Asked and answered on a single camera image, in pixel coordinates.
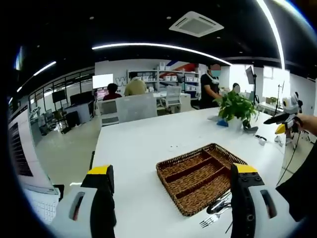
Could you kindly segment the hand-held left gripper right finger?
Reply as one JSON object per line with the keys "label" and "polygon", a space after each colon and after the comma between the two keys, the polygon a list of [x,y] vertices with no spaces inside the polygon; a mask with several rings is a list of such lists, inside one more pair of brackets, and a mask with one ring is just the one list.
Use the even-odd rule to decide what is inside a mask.
{"label": "hand-held left gripper right finger", "polygon": [[290,238],[301,225],[289,203],[249,165],[231,165],[232,238]]}

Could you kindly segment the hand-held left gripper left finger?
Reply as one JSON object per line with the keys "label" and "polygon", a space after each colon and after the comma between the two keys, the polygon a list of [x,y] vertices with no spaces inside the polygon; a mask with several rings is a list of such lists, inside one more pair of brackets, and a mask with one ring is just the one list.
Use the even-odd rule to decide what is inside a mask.
{"label": "hand-held left gripper left finger", "polygon": [[58,238],[113,238],[113,166],[94,167],[57,205],[50,229]]}

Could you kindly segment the person's right hand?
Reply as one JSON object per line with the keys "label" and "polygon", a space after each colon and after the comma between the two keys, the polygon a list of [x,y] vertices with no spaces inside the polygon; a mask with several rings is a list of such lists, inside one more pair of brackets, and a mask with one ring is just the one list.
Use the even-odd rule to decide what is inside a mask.
{"label": "person's right hand", "polygon": [[297,114],[297,124],[300,129],[306,130],[309,133],[317,136],[317,117],[312,115]]}

